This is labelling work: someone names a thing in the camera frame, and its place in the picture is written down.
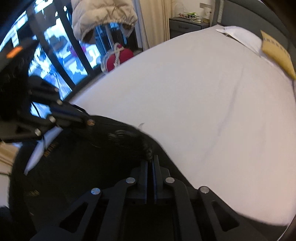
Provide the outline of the dark grey nightstand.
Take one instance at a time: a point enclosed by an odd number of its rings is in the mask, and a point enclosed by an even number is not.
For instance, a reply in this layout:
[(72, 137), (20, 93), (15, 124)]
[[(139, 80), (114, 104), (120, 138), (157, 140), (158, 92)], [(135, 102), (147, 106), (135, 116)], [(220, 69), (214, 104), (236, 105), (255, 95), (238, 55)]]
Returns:
[(169, 18), (170, 39), (180, 35), (203, 30), (209, 27), (209, 23), (196, 23), (185, 18)]

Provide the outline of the white pillow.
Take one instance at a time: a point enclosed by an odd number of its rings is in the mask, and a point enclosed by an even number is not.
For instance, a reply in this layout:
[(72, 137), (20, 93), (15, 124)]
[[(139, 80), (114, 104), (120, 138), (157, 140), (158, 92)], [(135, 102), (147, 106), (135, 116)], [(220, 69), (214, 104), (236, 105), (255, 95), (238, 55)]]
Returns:
[(227, 26), (223, 27), (222, 29), (216, 29), (216, 31), (240, 42), (242, 45), (250, 49), (255, 54), (262, 54), (262, 40), (260, 39), (260, 37), (250, 32), (249, 30), (238, 26)]

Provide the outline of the black framed window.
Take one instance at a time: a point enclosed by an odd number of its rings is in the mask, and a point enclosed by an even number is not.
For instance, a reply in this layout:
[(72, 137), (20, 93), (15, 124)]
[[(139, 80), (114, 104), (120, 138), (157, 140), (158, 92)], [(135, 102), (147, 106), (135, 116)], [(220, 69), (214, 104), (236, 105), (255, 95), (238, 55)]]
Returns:
[(37, 40), (28, 74), (57, 87), (61, 98), (103, 73), (101, 61), (115, 43), (137, 49), (134, 29), (126, 37), (117, 23), (96, 27), (94, 43), (78, 41), (72, 13), (71, 1), (1, 1), (1, 48)]

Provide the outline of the yellow cushion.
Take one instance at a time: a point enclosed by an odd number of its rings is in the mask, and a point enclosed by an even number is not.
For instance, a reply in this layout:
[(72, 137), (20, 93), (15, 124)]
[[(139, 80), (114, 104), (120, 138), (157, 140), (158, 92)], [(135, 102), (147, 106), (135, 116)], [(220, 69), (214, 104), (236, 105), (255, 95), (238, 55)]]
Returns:
[(260, 32), (262, 35), (262, 52), (274, 60), (293, 80), (295, 80), (295, 69), (288, 51), (269, 34), (263, 30)]

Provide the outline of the white bed mattress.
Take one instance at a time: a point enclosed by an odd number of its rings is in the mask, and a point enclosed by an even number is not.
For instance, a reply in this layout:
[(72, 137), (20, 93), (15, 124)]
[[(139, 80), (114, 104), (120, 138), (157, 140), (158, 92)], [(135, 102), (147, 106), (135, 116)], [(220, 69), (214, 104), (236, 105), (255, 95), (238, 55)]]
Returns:
[(78, 94), (88, 113), (137, 126), (194, 187), (254, 220), (295, 216), (295, 95), (273, 61), (215, 25), (148, 49)]

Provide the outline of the black denim pants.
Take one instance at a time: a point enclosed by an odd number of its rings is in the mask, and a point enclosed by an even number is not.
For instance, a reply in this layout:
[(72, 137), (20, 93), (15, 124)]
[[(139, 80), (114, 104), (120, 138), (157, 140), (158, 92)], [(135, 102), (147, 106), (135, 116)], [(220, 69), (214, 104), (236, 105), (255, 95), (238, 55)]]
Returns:
[(162, 147), (139, 129), (94, 116), (94, 126), (64, 128), (29, 171), (36, 142), (24, 143), (13, 165), (9, 218), (13, 227), (34, 232), (92, 188), (109, 188), (158, 155), (162, 167), (189, 184)]

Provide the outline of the red round bag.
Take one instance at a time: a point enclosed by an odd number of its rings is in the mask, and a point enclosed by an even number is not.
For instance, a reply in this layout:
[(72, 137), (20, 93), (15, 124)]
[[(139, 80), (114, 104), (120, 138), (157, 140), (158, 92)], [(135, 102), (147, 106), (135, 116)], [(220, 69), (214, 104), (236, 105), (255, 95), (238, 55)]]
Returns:
[(123, 45), (115, 43), (113, 49), (109, 50), (101, 61), (101, 71), (109, 73), (120, 64), (128, 61), (134, 56), (133, 51), (124, 48)]

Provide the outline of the beige curtain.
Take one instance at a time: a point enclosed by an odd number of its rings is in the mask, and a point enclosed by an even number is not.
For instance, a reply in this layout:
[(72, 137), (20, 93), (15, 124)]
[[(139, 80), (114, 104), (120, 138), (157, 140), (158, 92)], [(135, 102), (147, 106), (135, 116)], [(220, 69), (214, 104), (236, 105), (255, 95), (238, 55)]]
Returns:
[(139, 1), (148, 48), (170, 39), (169, 18), (172, 1)]

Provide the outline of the beige puffer jacket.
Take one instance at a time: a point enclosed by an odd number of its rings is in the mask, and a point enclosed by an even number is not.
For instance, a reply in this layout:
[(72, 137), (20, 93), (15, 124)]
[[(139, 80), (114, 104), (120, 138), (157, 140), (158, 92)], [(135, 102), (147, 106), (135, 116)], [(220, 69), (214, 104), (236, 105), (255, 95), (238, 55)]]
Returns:
[(83, 0), (71, 1), (72, 29), (75, 38), (84, 43), (94, 43), (94, 30), (110, 23), (119, 24), (126, 37), (132, 33), (137, 21), (133, 1)]

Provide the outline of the grey upholstered headboard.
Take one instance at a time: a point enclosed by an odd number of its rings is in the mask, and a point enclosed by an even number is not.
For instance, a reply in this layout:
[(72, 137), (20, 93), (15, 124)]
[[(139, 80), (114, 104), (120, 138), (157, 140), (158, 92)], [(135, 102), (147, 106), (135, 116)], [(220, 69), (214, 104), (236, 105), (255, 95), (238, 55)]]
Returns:
[(278, 16), (260, 1), (215, 1), (212, 24), (242, 27), (260, 38), (263, 30), (288, 51), (295, 65), (295, 38)]

